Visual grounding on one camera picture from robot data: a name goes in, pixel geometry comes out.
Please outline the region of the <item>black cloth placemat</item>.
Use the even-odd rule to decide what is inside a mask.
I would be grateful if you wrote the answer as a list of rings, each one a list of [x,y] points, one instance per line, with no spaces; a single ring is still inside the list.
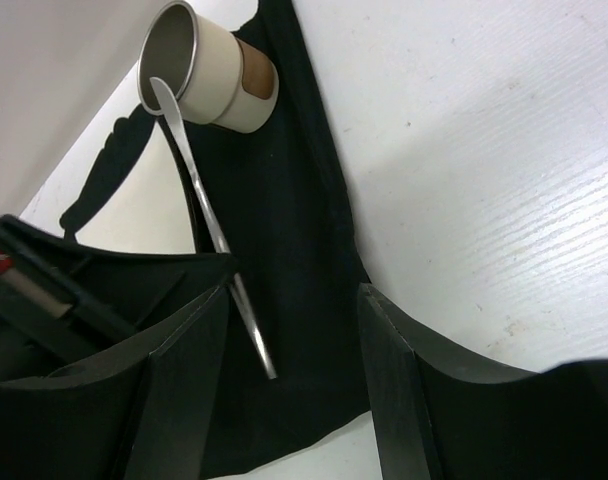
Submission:
[[[278,376],[266,376],[233,315],[204,479],[307,448],[370,408],[356,302],[368,275],[293,5],[260,2],[237,35],[277,68],[271,117],[250,134],[196,124],[186,130]]]

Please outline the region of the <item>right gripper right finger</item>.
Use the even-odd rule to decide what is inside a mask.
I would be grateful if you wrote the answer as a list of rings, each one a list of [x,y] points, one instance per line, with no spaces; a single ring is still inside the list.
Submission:
[[[370,284],[358,320],[384,478],[608,479],[608,359],[512,367]]]

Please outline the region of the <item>silver table knife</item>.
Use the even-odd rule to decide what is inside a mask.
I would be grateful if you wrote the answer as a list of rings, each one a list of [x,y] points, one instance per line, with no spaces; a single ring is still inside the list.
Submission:
[[[158,77],[151,77],[149,81],[160,106],[162,116],[168,125],[171,136],[189,173],[215,250],[217,253],[229,254],[231,252],[230,247],[200,178],[177,100],[164,80]],[[256,314],[240,273],[233,275],[233,279],[229,284],[229,290],[267,377],[269,379],[276,379],[276,368],[260,332]]]

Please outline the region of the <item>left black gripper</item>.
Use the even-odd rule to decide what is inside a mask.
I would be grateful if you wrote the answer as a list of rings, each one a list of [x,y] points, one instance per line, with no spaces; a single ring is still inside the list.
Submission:
[[[0,317],[46,350],[103,350],[223,284],[230,254],[85,247],[0,216]]]

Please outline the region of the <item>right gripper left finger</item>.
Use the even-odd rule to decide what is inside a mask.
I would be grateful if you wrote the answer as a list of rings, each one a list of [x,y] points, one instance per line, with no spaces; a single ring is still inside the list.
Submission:
[[[0,479],[196,479],[229,314],[213,288],[47,377],[0,382]]]

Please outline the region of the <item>metal cup with paper sleeve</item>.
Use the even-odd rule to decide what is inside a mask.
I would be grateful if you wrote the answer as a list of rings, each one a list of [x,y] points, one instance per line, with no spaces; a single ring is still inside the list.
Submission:
[[[269,57],[185,1],[159,11],[140,51],[140,102],[160,115],[152,77],[170,87],[185,120],[244,134],[267,122],[278,99],[279,76]]]

